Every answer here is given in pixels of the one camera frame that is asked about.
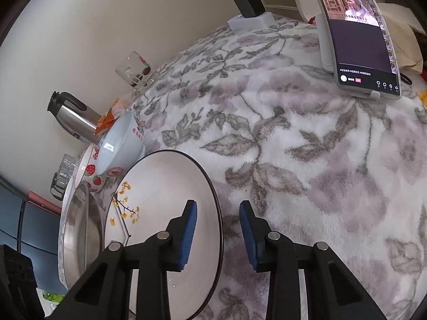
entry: metal screw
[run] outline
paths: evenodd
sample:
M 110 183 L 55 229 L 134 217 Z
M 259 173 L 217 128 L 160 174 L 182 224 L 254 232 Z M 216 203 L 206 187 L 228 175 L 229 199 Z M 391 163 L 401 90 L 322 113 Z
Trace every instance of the metal screw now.
M 167 231 L 160 231 L 157 234 L 157 238 L 158 239 L 168 239 L 169 238 L 169 232 L 167 232 Z
M 276 232 L 276 231 L 272 231 L 272 232 L 268 233 L 267 237 L 270 238 L 270 239 L 272 239 L 272 240 L 274 240 L 274 241 L 276 241 L 277 239 L 280 238 L 280 233 Z
M 118 251 L 121 247 L 122 247 L 122 245 L 119 242 L 112 242 L 108 246 L 108 249 L 110 249 L 111 251 Z
M 317 249 L 325 251 L 329 248 L 329 245 L 325 242 L 317 242 L 316 243 Z

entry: video on screen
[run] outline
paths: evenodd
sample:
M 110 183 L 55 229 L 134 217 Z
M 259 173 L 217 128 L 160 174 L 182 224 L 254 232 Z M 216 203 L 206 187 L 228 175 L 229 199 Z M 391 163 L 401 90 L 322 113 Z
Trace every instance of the video on screen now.
M 323 3 L 329 19 L 347 20 L 380 27 L 375 17 L 378 11 L 374 10 L 375 7 L 372 8 L 368 0 L 323 0 Z

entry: phone screen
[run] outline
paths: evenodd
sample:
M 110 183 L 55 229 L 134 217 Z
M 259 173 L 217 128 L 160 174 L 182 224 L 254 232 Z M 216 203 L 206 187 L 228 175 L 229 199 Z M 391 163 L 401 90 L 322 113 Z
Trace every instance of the phone screen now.
M 400 95 L 390 36 L 373 0 L 320 0 L 342 85 Z

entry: smartphone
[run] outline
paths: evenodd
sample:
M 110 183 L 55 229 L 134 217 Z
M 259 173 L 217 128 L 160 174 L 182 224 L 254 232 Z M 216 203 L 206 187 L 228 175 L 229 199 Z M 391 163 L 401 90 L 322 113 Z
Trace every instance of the smartphone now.
M 326 20 L 335 80 L 343 90 L 398 100 L 399 68 L 375 0 L 318 0 Z

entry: yellow ginkgo leaf pattern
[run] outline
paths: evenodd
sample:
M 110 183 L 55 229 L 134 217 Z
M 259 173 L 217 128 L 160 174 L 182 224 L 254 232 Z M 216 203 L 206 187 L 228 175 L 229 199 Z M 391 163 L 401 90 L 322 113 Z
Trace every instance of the yellow ginkgo leaf pattern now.
M 114 194 L 112 198 L 112 204 L 115 208 L 118 208 L 121 206 L 121 214 L 120 217 L 124 220 L 127 217 L 132 219 L 132 223 L 136 223 L 139 219 L 139 207 L 137 206 L 135 209 L 131 209 L 128 206 L 125 205 L 126 202 L 128 202 L 129 198 L 125 196 L 122 199 L 119 199 L 118 195 L 123 195 L 127 190 L 130 190 L 131 186 L 127 181 L 124 181 L 121 184 L 121 187 L 117 189 L 116 193 Z M 110 219 L 110 224 L 112 226 L 115 225 L 114 219 Z

